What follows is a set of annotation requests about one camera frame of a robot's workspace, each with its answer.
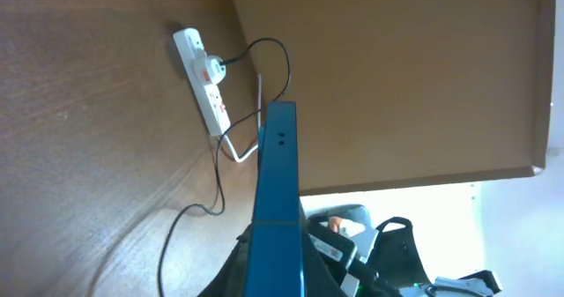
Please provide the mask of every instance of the power cord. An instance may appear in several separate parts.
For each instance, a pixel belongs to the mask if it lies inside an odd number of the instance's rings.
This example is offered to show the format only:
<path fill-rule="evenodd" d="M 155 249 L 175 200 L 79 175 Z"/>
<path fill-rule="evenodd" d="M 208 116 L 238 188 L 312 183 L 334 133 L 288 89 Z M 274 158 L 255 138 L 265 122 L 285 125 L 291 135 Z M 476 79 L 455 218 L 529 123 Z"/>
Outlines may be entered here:
<path fill-rule="evenodd" d="M 244 56 L 247 55 L 247 53 L 249 52 L 249 50 L 255 46 L 257 43 L 261 42 L 261 41 L 272 41 L 272 42 L 276 42 L 281 48 L 282 50 L 284 50 L 284 55 L 286 56 L 286 65 L 288 67 L 288 78 L 286 79 L 286 84 L 284 85 L 284 87 L 282 88 L 282 91 L 280 91 L 280 93 L 274 97 L 274 99 L 272 99 L 272 101 L 278 100 L 280 97 L 282 97 L 282 95 L 284 95 L 284 93 L 286 92 L 286 89 L 288 88 L 288 86 L 290 85 L 290 79 L 292 78 L 292 69 L 290 67 L 290 57 L 288 56 L 288 52 L 286 51 L 286 47 L 284 46 L 284 44 L 277 40 L 276 38 L 271 38 L 271 37 L 264 37 L 264 38 L 259 38 L 256 41 L 251 42 L 247 48 L 237 57 L 229 59 L 229 60 L 225 60 L 223 62 L 221 62 L 221 65 L 228 65 L 231 63 L 236 63 L 239 60 L 241 60 Z M 254 111 L 253 113 L 243 117 L 242 119 L 240 119 L 239 121 L 233 123 L 222 135 L 221 137 L 219 137 L 219 141 L 218 141 L 218 147 L 216 148 L 215 151 L 215 164 L 214 164 L 214 169 L 215 169 L 215 179 L 216 179 L 216 183 L 218 185 L 217 187 L 217 193 L 219 193 L 219 197 L 221 198 L 221 209 L 218 212 L 214 212 L 212 211 L 212 209 L 208 209 L 205 207 L 205 205 L 203 204 L 190 204 L 187 205 L 186 207 L 184 207 L 182 210 L 180 210 L 180 212 L 178 212 L 178 215 L 176 215 L 176 218 L 174 218 L 173 224 L 170 226 L 170 229 L 168 229 L 168 234 L 167 237 L 165 238 L 165 241 L 162 245 L 162 250 L 160 251 L 160 257 L 159 257 L 159 264 L 157 266 L 157 287 L 159 288 L 159 297 L 164 297 L 165 296 L 165 292 L 163 289 L 163 285 L 162 285 L 162 264 L 165 260 L 165 254 L 167 253 L 167 247 L 168 247 L 168 243 L 170 242 L 170 238 L 173 235 L 173 231 L 174 228 L 176 227 L 176 224 L 178 223 L 178 221 L 180 220 L 180 218 L 182 217 L 182 215 L 184 213 L 186 213 L 189 209 L 191 208 L 200 208 L 202 209 L 205 213 L 212 215 L 212 216 L 219 216 L 220 214 L 222 214 L 225 209 L 226 209 L 226 199 L 225 196 L 223 194 L 223 187 L 221 186 L 221 179 L 219 177 L 219 149 L 221 148 L 221 142 L 223 141 L 224 137 L 226 137 L 227 133 L 234 128 L 235 126 L 239 125 L 240 123 L 244 122 L 245 120 L 249 119 L 251 116 L 259 113 L 261 111 L 261 108 L 259 108 L 258 110 Z"/>

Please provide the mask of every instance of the white power strip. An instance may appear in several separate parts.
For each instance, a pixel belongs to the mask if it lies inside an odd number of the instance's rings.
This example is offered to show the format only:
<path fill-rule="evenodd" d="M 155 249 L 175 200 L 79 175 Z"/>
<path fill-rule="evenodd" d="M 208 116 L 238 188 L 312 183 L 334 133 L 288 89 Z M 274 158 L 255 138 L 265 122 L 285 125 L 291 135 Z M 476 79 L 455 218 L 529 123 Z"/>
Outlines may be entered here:
<path fill-rule="evenodd" d="M 207 70 L 205 67 L 197 64 L 199 60 L 205 59 L 208 55 L 205 53 L 200 33 L 196 29 L 183 29 L 180 32 L 174 33 L 173 37 L 182 63 L 184 63 L 184 69 L 188 74 L 190 84 L 196 95 L 200 111 L 202 111 L 202 116 L 208 126 L 208 131 L 210 131 L 212 136 L 219 136 L 231 126 L 226 106 L 223 104 L 218 89 L 218 82 L 225 76 L 226 67 L 214 66 L 212 68 L 208 67 L 209 70 Z M 213 73 L 212 69 L 221 69 L 222 72 L 216 71 L 223 74 L 218 77 L 219 81 L 210 79 L 210 75 Z"/>
<path fill-rule="evenodd" d="M 223 104 L 219 93 L 218 83 L 226 75 L 226 66 L 221 65 L 221 58 L 208 56 L 204 50 L 204 43 L 200 38 L 200 33 L 194 28 L 186 28 L 173 35 L 174 42 L 180 53 L 184 69 L 188 74 L 188 79 L 194 89 L 197 103 L 202 111 L 208 131 L 212 136 L 220 136 L 231 126 L 226 106 Z M 258 76 L 258 108 L 261 107 L 262 82 Z M 258 127 L 260 128 L 260 112 L 258 113 Z M 254 145 L 241 157 L 237 154 L 231 140 L 227 136 L 224 141 L 229 146 L 233 158 L 236 162 L 243 162 L 258 145 Z"/>

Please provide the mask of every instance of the brown board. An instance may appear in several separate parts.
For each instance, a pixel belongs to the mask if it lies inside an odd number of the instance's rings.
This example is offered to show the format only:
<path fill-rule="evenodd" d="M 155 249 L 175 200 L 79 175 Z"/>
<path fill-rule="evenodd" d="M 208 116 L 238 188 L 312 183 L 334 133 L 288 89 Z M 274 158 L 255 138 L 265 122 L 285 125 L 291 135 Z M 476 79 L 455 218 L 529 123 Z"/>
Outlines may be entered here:
<path fill-rule="evenodd" d="M 303 195 L 531 176 L 545 167 L 555 0 L 234 0 L 282 40 Z M 264 98 L 286 80 L 252 51 Z"/>

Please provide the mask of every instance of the blue metal bar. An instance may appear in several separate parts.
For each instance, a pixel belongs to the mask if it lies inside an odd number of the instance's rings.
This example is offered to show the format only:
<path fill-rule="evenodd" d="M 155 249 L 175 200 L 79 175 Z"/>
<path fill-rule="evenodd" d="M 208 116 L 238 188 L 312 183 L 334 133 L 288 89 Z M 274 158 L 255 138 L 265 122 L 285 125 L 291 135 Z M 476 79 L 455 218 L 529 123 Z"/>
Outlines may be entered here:
<path fill-rule="evenodd" d="M 303 297 L 296 106 L 272 102 L 259 142 L 246 297 Z"/>

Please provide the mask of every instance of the wooden floor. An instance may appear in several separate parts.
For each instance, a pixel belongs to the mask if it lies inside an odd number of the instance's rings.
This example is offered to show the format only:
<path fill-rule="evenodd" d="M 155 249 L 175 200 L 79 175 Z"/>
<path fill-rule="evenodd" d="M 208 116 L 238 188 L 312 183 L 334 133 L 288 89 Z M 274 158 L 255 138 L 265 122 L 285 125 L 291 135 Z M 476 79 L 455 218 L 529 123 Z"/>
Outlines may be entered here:
<path fill-rule="evenodd" d="M 172 218 L 215 195 L 214 143 L 172 42 L 182 26 L 224 58 L 245 47 L 232 0 L 0 0 L 0 295 L 157 294 Z M 256 77 L 248 60 L 228 69 L 235 119 Z M 256 159 L 221 164 L 226 212 L 181 220 L 167 296 L 197 294 L 249 223 Z"/>

